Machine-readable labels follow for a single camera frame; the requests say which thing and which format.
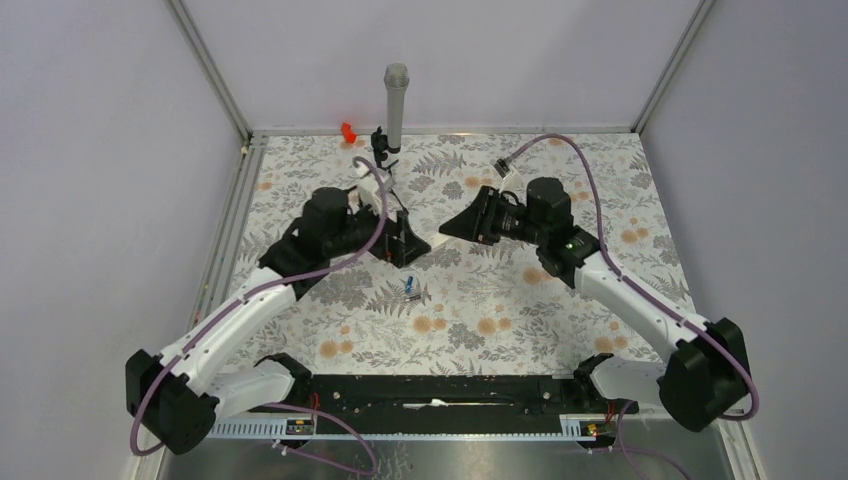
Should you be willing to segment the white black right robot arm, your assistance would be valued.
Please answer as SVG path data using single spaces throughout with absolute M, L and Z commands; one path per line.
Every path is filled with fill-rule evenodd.
M 656 362 L 597 355 L 573 386 L 575 402 L 597 412 L 611 400 L 662 407 L 680 426 L 699 432 L 744 398 L 757 408 L 744 336 L 732 321 L 686 312 L 619 267 L 605 245 L 579 227 L 571 199 L 554 178 L 532 180 L 525 202 L 482 187 L 472 203 L 443 223 L 441 234 L 481 245 L 503 238 L 535 246 L 543 269 L 589 295 L 638 333 Z

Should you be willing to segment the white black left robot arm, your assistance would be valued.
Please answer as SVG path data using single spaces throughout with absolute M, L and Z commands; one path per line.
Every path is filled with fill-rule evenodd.
M 389 218 L 375 204 L 351 207 L 342 189 L 316 190 L 229 299 L 159 353 L 139 350 L 127 360 L 132 452 L 154 451 L 140 447 L 141 428 L 160 446 L 183 454 L 219 420 L 271 403 L 288 411 L 304 407 L 310 373 L 287 354 L 268 355 L 226 377 L 219 372 L 243 343 L 328 274 L 366 253 L 402 268 L 430 250 L 413 232 L 406 209 Z

